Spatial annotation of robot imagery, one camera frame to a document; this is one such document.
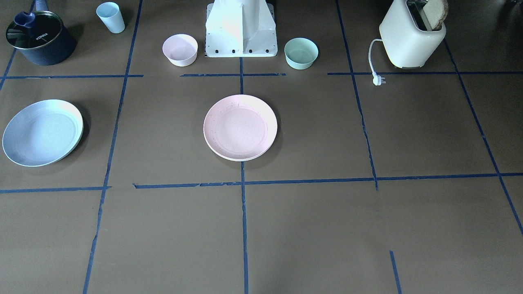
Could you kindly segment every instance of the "pink plate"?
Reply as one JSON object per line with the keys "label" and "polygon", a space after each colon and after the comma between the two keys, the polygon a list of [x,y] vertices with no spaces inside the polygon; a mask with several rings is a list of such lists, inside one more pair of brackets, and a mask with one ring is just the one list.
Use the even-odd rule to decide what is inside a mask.
{"label": "pink plate", "polygon": [[233,95],[216,102],[203,122],[207,145],[232,161],[247,161],[264,154],[274,142],[277,129],[273,110],[250,95]]}

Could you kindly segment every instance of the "blue tape line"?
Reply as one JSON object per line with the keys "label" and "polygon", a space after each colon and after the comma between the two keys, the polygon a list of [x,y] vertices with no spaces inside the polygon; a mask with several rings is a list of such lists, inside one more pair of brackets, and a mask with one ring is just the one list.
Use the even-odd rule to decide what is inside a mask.
{"label": "blue tape line", "polygon": [[239,186],[241,182],[216,182],[216,183],[189,183],[189,184],[164,184],[164,185],[136,185],[135,189],[162,189],[162,188],[186,188],[186,187],[217,187],[217,186]]}
{"label": "blue tape line", "polygon": [[247,259],[247,213],[245,207],[245,163],[242,161],[242,224],[243,224],[243,283],[244,293],[249,294],[249,266]]}
{"label": "blue tape line", "polygon": [[378,180],[407,180],[407,179],[447,179],[447,178],[482,178],[497,177],[497,174],[468,174],[468,175],[436,175],[436,176],[403,176],[403,177],[378,177]]}
{"label": "blue tape line", "polygon": [[258,181],[245,182],[245,184],[246,185],[274,185],[274,184],[346,183],[346,182],[371,182],[371,181],[374,181],[374,178],[258,180]]}
{"label": "blue tape line", "polygon": [[243,74],[243,76],[285,76],[286,73],[258,73],[258,74]]}
{"label": "blue tape line", "polygon": [[243,57],[240,57],[240,94],[243,94]]}
{"label": "blue tape line", "polygon": [[397,274],[396,259],[394,258],[394,252],[392,252],[392,250],[390,250],[389,253],[391,255],[392,270],[394,271],[394,279],[396,280],[397,294],[402,294],[401,285],[400,285],[400,277]]}
{"label": "blue tape line", "polygon": [[83,294],[87,294],[87,288],[89,287],[89,279],[91,278],[91,270],[93,269],[93,261],[94,261],[94,257],[95,257],[96,243],[98,241],[98,233],[100,231],[102,206],[104,205],[104,202],[105,202],[105,192],[106,192],[105,189],[103,189],[101,192],[100,205],[98,206],[98,218],[96,221],[96,234],[95,234],[95,237],[93,238],[93,242],[91,244],[91,252],[89,254],[89,263],[87,264],[87,273],[85,274]]}
{"label": "blue tape line", "polygon": [[521,71],[514,72],[459,72],[460,74],[523,74]]}
{"label": "blue tape line", "polygon": [[17,80],[24,78],[107,78],[107,77],[143,77],[143,74],[106,74],[106,75],[21,75],[21,76],[7,76],[8,80]]}
{"label": "blue tape line", "polygon": [[[253,73],[243,74],[243,76],[286,76],[286,73]],[[239,74],[183,74],[180,77],[205,77],[205,76],[242,76]]]}
{"label": "blue tape line", "polygon": [[485,143],[485,147],[487,148],[488,155],[491,158],[492,164],[494,166],[494,169],[496,170],[496,174],[499,178],[499,182],[501,183],[501,187],[503,188],[503,192],[505,192],[505,197],[507,198],[508,204],[510,205],[510,209],[512,210],[512,214],[514,215],[514,219],[516,220],[516,223],[518,224],[519,231],[521,235],[523,235],[523,225],[521,225],[521,221],[519,220],[518,213],[516,211],[516,208],[514,207],[514,204],[512,203],[512,199],[510,197],[510,194],[508,193],[507,187],[505,186],[505,182],[503,181],[503,177],[501,173],[499,172],[499,168],[496,164],[496,161],[494,159],[494,155],[492,154],[492,150],[488,144],[487,138],[485,136],[485,133],[483,132],[483,128],[481,127],[480,120],[477,117],[476,111],[474,110],[474,106],[472,105],[472,101],[470,100],[469,93],[467,91],[467,88],[465,87],[465,83],[463,82],[463,79],[461,78],[461,73],[458,70],[458,66],[456,65],[456,61],[454,60],[454,57],[452,56],[452,53],[450,52],[450,47],[447,43],[446,39],[443,39],[443,43],[445,44],[445,47],[447,48],[447,52],[449,53],[450,60],[452,61],[452,64],[454,65],[454,70],[456,71],[456,74],[458,75],[459,81],[461,83],[461,88],[463,89],[463,92],[465,93],[465,97],[467,98],[467,103],[469,104],[470,110],[472,112],[472,115],[474,116],[474,120],[476,121],[477,128],[480,131],[481,137],[483,138],[483,142]]}
{"label": "blue tape line", "polygon": [[2,80],[0,81],[0,91],[2,90],[2,87],[4,86],[5,79],[7,79],[7,73],[11,69],[11,64],[13,63],[13,59],[15,58],[16,49],[13,49],[13,53],[11,54],[11,58],[9,59],[9,63],[7,64],[7,67],[5,68],[4,76],[2,77]]}
{"label": "blue tape line", "polygon": [[100,191],[110,187],[67,187],[67,188],[35,188],[35,189],[5,189],[0,194],[10,193],[37,193],[37,192],[62,192],[62,191]]}
{"label": "blue tape line", "polygon": [[[109,151],[109,159],[107,161],[107,172],[106,172],[106,175],[104,178],[104,187],[107,187],[107,184],[109,182],[109,174],[111,172],[111,165],[112,165],[112,156],[115,151],[116,136],[118,133],[118,121],[120,119],[120,114],[121,114],[122,105],[123,105],[123,98],[124,98],[125,92],[126,92],[127,78],[129,76],[129,68],[131,67],[132,52],[134,49],[134,42],[136,41],[136,35],[138,32],[138,23],[140,22],[140,14],[142,12],[142,3],[143,3],[143,0],[140,0],[140,3],[138,5],[138,12],[137,12],[137,16],[136,16],[136,23],[134,24],[134,33],[133,33],[133,37],[132,37],[132,41],[131,41],[131,48],[129,50],[129,58],[127,59],[126,74],[125,74],[125,77],[123,78],[122,93],[120,95],[120,103],[118,105],[118,112],[116,114],[115,128],[112,133],[111,149]],[[102,207],[103,207],[104,201],[105,201],[105,194],[106,194],[106,190],[104,189],[104,190],[102,190],[101,197],[100,197],[100,206],[98,208],[98,220],[97,220],[97,224],[96,224],[96,234],[93,239],[93,243],[91,245],[91,254],[89,256],[89,263],[87,265],[87,273],[85,275],[83,294],[87,294],[91,270],[93,269],[93,260],[94,260],[95,250],[96,250],[96,242],[98,240],[98,232],[100,231],[101,214],[103,211]]]}
{"label": "blue tape line", "polygon": [[180,77],[201,77],[201,76],[240,76],[240,74],[183,74]]}
{"label": "blue tape line", "polygon": [[[440,75],[440,74],[456,74],[455,72],[376,72],[384,75]],[[327,75],[372,75],[368,72],[353,72],[353,73],[327,73]]]}
{"label": "blue tape line", "polygon": [[[523,176],[523,173],[505,173],[502,176]],[[184,187],[212,187],[212,186],[239,186],[239,185],[280,185],[280,184],[313,184],[313,183],[347,183],[347,182],[372,182],[380,180],[418,180],[418,179],[455,179],[455,178],[482,178],[497,177],[498,174],[462,174],[462,175],[427,175],[427,176],[399,176],[399,177],[363,177],[363,178],[327,178],[327,179],[286,179],[286,180],[254,180],[242,182],[214,182],[214,183],[186,183],[162,185],[136,185],[135,189],[161,189]]]}
{"label": "blue tape line", "polygon": [[342,28],[343,42],[345,44],[345,51],[347,53],[347,60],[349,62],[349,68],[350,68],[350,73],[351,73],[350,76],[353,80],[354,93],[356,95],[358,111],[360,112],[360,116],[361,116],[361,126],[363,127],[363,134],[365,135],[365,140],[367,141],[367,150],[369,151],[370,167],[372,169],[372,176],[374,177],[374,185],[376,186],[376,191],[377,191],[377,190],[379,190],[379,188],[378,188],[378,180],[376,179],[376,169],[374,167],[374,160],[372,159],[372,151],[370,149],[369,136],[367,134],[367,128],[365,127],[365,118],[363,118],[363,110],[361,109],[361,103],[360,103],[359,94],[358,94],[358,86],[356,85],[356,78],[354,77],[353,63],[350,58],[349,45],[347,43],[347,37],[345,35],[345,26],[343,24],[343,19],[342,19],[342,11],[339,7],[338,0],[336,0],[336,9],[338,10],[339,25]]}
{"label": "blue tape line", "polygon": [[504,177],[518,177],[523,176],[523,173],[501,173]]}

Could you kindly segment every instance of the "bowl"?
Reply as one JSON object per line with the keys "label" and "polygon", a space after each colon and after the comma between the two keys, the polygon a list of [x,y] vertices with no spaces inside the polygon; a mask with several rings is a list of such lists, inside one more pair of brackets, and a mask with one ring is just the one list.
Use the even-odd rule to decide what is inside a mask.
{"label": "bowl", "polygon": [[196,60],[198,43],[193,37],[180,33],[165,40],[162,51],[176,66],[188,66]]}
{"label": "bowl", "polygon": [[285,60],[296,70],[308,69],[318,57],[318,47],[306,38],[294,38],[285,44]]}

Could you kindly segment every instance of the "lid handle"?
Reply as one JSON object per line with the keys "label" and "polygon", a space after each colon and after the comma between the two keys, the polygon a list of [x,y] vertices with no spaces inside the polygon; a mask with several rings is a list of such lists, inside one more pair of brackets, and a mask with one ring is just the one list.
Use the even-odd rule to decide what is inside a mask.
{"label": "lid handle", "polygon": [[35,18],[34,13],[21,12],[15,16],[15,23],[30,29],[35,26]]}
{"label": "lid handle", "polygon": [[36,11],[49,11],[46,0],[35,0]]}

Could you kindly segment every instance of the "white cord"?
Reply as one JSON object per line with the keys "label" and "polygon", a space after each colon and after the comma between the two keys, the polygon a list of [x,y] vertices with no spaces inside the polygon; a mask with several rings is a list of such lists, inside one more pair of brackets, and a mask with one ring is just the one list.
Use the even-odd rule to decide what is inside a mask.
{"label": "white cord", "polygon": [[374,85],[376,86],[381,86],[381,84],[386,84],[387,82],[385,82],[385,78],[382,77],[381,75],[378,75],[376,73],[376,71],[374,71],[374,67],[372,66],[372,60],[371,60],[371,52],[372,52],[372,45],[374,45],[374,42],[376,41],[380,41],[380,42],[383,42],[382,39],[374,39],[372,42],[370,42],[370,47],[369,47],[369,65],[370,65],[370,69],[372,70],[372,82],[374,83]]}

